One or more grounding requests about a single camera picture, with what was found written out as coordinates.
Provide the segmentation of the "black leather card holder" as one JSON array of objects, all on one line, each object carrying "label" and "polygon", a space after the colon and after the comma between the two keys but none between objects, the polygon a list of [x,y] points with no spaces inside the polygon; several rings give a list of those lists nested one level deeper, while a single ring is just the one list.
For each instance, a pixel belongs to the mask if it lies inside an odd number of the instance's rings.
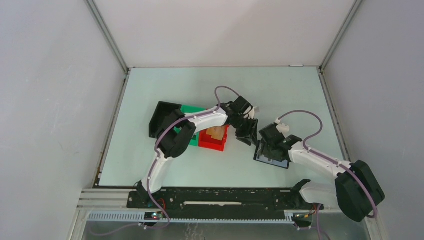
[{"label": "black leather card holder", "polygon": [[265,153],[266,144],[263,141],[258,143],[258,146],[255,149],[255,153],[253,159],[257,162],[264,163],[267,165],[288,169],[290,166],[290,162],[288,160],[276,160],[271,158],[270,156],[266,156]]}]

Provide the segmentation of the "orange cards in red bin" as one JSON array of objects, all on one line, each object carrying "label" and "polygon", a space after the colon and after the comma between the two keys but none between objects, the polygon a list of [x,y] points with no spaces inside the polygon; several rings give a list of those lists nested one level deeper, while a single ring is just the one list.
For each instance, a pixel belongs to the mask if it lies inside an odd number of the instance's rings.
[{"label": "orange cards in red bin", "polygon": [[226,135],[226,130],[226,126],[215,126],[208,128],[206,130],[206,135],[210,136],[213,140],[222,141]]}]

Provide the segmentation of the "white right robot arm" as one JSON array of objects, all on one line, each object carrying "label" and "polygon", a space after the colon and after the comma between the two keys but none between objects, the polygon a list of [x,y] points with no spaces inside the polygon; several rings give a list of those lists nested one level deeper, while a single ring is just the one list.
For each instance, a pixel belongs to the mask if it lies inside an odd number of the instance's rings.
[{"label": "white right robot arm", "polygon": [[291,194],[291,204],[304,209],[309,204],[323,204],[341,210],[349,219],[361,222],[378,215],[377,207],[386,195],[370,166],[364,161],[354,163],[338,160],[305,143],[295,135],[285,136],[289,127],[276,120],[261,129],[255,160],[288,169],[301,165],[326,178],[329,183],[304,179]]}]

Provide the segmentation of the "black plastic bin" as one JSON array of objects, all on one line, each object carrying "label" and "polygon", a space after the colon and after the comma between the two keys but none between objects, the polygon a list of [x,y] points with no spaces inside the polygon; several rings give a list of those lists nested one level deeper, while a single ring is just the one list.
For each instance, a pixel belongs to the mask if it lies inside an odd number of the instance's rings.
[{"label": "black plastic bin", "polygon": [[159,127],[162,125],[164,119],[169,116],[174,110],[180,110],[181,107],[181,104],[159,101],[149,122],[149,137],[156,139],[156,133]]}]

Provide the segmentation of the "green plastic bin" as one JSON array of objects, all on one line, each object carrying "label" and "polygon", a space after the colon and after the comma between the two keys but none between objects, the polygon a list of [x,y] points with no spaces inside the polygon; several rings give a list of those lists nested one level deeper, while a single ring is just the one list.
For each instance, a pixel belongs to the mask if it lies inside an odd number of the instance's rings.
[{"label": "green plastic bin", "polygon": [[[197,106],[191,106],[191,105],[182,105],[180,107],[180,111],[183,114],[192,114],[192,113],[197,113],[197,112],[202,112],[205,111],[206,109],[203,107],[197,107]],[[194,136],[191,138],[190,142],[189,142],[190,146],[195,146],[198,147],[199,146],[199,133],[195,133]]]}]

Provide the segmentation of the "red plastic bin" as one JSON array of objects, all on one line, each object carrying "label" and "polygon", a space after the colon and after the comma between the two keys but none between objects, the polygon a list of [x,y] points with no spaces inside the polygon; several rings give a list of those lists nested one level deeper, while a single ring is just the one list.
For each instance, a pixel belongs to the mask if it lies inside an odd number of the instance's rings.
[{"label": "red plastic bin", "polygon": [[223,152],[228,138],[229,125],[211,127],[199,132],[200,148]]}]

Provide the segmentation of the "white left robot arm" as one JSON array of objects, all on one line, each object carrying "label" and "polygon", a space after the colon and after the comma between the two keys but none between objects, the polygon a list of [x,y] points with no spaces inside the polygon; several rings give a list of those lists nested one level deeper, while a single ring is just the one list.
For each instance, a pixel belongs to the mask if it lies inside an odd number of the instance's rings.
[{"label": "white left robot arm", "polygon": [[222,126],[235,129],[236,139],[248,146],[258,144],[258,119],[255,107],[244,97],[235,101],[219,102],[216,106],[194,113],[180,109],[170,111],[158,123],[154,138],[154,159],[146,176],[136,187],[138,201],[145,208],[153,208],[158,202],[158,192],[172,164],[188,148],[192,137],[198,132]]}]

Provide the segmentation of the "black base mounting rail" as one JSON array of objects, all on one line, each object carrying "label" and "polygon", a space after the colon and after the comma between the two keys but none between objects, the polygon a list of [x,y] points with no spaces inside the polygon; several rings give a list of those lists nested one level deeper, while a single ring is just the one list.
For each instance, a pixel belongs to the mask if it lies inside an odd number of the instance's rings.
[{"label": "black base mounting rail", "polygon": [[338,200],[333,190],[302,181],[291,188],[164,187],[86,189],[77,204],[90,221],[159,223],[309,224],[317,210],[361,222],[373,214],[366,196]]}]

